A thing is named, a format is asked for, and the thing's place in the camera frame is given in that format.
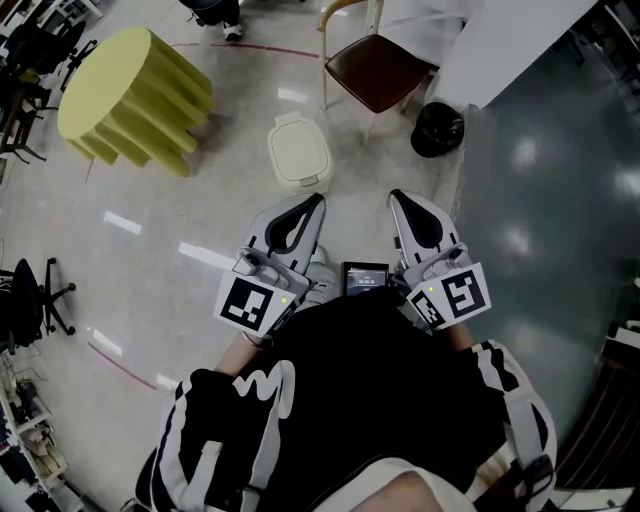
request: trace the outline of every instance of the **sleeve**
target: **sleeve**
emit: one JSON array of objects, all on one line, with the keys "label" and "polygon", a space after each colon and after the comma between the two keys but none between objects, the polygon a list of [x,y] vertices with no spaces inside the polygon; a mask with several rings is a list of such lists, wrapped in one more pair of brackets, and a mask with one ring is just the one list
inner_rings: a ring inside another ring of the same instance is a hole
[{"label": "sleeve", "polygon": [[[493,400],[492,408],[500,410],[505,425],[505,439],[491,457],[482,463],[467,497],[477,510],[491,510],[495,493],[490,488],[514,492],[518,498],[527,494],[525,470],[533,466],[529,461],[548,456],[551,470],[556,464],[557,438],[551,414],[533,389],[527,375],[509,351],[495,341],[485,341],[460,352],[466,362],[477,368],[474,382],[484,385],[486,396]],[[526,510],[539,510],[553,490],[553,475],[539,486],[546,487],[531,499]]]},{"label": "sleeve", "polygon": [[152,466],[154,511],[202,507],[222,443],[234,425],[239,398],[232,383],[228,375],[197,370],[176,389]]}]

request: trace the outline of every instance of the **white trash can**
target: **white trash can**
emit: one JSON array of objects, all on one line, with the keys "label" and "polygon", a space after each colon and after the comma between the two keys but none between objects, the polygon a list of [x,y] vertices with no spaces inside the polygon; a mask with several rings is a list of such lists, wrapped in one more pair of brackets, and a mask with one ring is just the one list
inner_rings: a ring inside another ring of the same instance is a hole
[{"label": "white trash can", "polygon": [[280,184],[296,194],[329,191],[333,159],[320,127],[299,111],[276,117],[267,140]]}]

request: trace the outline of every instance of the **black and white jacket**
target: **black and white jacket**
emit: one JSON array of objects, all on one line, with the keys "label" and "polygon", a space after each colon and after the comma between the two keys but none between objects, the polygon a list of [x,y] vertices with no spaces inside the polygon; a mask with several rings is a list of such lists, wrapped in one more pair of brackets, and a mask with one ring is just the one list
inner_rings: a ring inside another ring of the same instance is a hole
[{"label": "black and white jacket", "polygon": [[546,407],[504,347],[453,353],[393,302],[370,292],[302,311],[242,376],[182,382],[153,465],[154,510],[347,512],[405,471],[445,511],[514,510],[495,492],[525,492],[505,393],[530,391],[555,464]]}]

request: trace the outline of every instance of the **brown chair seat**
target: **brown chair seat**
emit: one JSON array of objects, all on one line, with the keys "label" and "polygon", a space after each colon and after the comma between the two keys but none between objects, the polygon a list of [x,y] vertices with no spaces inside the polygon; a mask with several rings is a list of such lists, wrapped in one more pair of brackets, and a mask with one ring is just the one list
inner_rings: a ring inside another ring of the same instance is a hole
[{"label": "brown chair seat", "polygon": [[398,103],[437,69],[378,34],[347,46],[329,59],[326,68],[376,114]]}]

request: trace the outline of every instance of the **skin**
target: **skin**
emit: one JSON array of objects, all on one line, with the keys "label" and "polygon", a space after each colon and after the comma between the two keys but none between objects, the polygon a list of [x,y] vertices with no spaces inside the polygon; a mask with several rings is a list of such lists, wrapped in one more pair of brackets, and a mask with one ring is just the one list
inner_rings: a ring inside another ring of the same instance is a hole
[{"label": "skin", "polygon": [[414,472],[404,473],[352,512],[442,512],[431,488]]}]

